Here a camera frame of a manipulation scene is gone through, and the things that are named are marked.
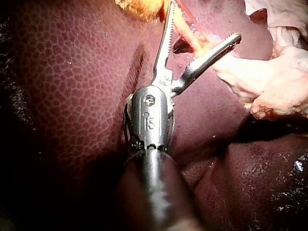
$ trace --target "wet tissue surface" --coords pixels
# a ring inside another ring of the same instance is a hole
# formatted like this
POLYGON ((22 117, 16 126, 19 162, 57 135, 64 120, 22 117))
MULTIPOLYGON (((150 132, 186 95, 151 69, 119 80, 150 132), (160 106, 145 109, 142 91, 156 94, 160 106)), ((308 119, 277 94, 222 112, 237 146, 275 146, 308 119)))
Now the wet tissue surface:
MULTIPOLYGON (((241 32, 241 57, 270 57, 266 23, 244 1, 183 2, 208 33, 241 32)), ((113 197, 122 112, 151 79, 163 25, 112 0, 12 5, 0 18, 0 209, 22 230, 125 229, 113 197)), ((174 55, 175 77, 189 59, 174 55)), ((211 70, 175 103, 172 156, 219 230, 305 225, 306 119, 255 121, 211 70)))

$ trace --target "engraved logo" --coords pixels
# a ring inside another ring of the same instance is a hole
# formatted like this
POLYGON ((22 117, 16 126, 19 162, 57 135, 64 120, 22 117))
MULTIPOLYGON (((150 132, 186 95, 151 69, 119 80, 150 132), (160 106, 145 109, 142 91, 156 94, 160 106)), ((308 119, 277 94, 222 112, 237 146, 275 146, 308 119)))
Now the engraved logo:
POLYGON ((142 116, 144 118, 144 130, 148 131, 154 129, 155 128, 154 119, 149 117, 150 114, 148 112, 145 112, 142 114, 142 116))

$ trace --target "yellow fat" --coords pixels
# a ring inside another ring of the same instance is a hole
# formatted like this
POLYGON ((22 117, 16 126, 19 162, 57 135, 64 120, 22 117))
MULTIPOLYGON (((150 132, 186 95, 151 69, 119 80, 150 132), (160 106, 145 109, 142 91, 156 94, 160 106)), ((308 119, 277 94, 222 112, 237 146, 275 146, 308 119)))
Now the yellow fat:
POLYGON ((148 21, 158 17, 158 12, 164 5, 164 0, 115 0, 115 3, 123 10, 148 21))

